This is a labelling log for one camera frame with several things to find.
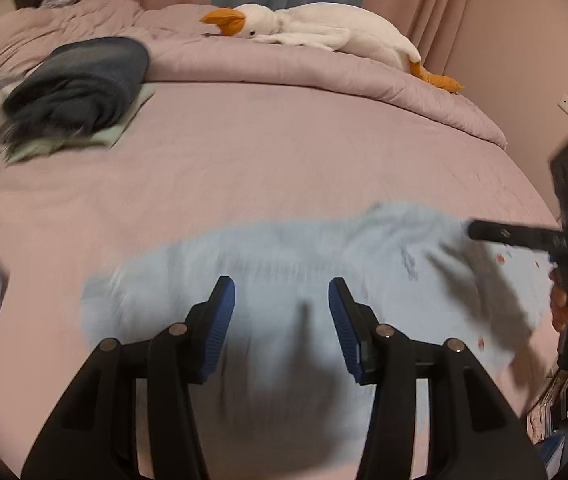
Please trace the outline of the dark folded garment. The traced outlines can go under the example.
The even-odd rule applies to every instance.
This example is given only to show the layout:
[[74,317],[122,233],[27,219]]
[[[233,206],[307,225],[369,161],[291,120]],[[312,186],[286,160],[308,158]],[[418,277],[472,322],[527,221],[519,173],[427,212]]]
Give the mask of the dark folded garment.
[[146,47],[128,37],[64,44],[5,100],[9,139],[67,139],[116,125],[138,97],[149,62]]

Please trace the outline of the white goose plush toy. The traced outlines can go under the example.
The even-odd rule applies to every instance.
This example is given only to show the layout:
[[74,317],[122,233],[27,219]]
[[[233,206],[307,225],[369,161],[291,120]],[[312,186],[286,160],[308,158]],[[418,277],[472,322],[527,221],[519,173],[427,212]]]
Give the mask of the white goose plush toy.
[[213,10],[200,22],[215,26],[226,37],[345,52],[402,70],[449,93],[463,89],[459,81],[426,70],[418,48],[394,24],[358,6],[316,2],[272,10],[245,3]]

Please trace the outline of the pink quilt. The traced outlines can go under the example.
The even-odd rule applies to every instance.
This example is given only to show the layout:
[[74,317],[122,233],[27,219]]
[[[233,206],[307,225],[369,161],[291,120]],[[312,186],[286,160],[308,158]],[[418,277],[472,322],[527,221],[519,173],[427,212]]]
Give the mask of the pink quilt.
[[350,53],[208,36],[201,4],[145,10],[134,0],[81,0],[0,18],[0,70],[25,74],[64,44],[125,36],[145,44],[152,82],[249,82],[362,96],[464,131],[500,148],[501,129],[472,101],[404,70]]

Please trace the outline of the light blue pants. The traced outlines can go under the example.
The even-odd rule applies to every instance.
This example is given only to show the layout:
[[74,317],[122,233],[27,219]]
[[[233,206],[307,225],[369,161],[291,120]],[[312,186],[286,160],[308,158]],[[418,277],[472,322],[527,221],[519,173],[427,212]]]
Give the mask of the light blue pants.
[[220,363],[192,398],[215,479],[337,476],[360,456],[374,391],[347,372],[328,307],[353,298],[407,336],[459,338],[515,410],[555,354],[546,255],[470,240],[463,220],[377,205],[345,220],[261,223],[181,240],[87,281],[91,344],[149,339],[206,299],[222,275],[236,304]]

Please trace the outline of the pink bed sheet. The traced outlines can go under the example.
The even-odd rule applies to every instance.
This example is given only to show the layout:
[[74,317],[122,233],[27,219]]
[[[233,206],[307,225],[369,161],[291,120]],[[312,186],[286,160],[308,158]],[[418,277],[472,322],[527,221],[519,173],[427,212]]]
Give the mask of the pink bed sheet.
[[88,280],[235,226],[377,205],[552,224],[505,151],[386,103],[261,84],[159,84],[110,150],[0,164],[0,456],[20,470],[96,344]]

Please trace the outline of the light green folded cloth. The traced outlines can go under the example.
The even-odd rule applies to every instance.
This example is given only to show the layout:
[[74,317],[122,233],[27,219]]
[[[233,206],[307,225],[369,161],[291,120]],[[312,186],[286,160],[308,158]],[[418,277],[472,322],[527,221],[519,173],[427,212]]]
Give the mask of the light green folded cloth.
[[6,149],[5,162],[8,165],[25,162],[32,158],[49,156],[64,150],[81,150],[81,148],[112,148],[115,146],[128,125],[135,118],[144,104],[155,94],[151,84],[143,84],[135,101],[113,126],[102,129],[90,136],[71,136],[71,138],[38,138],[29,140]]

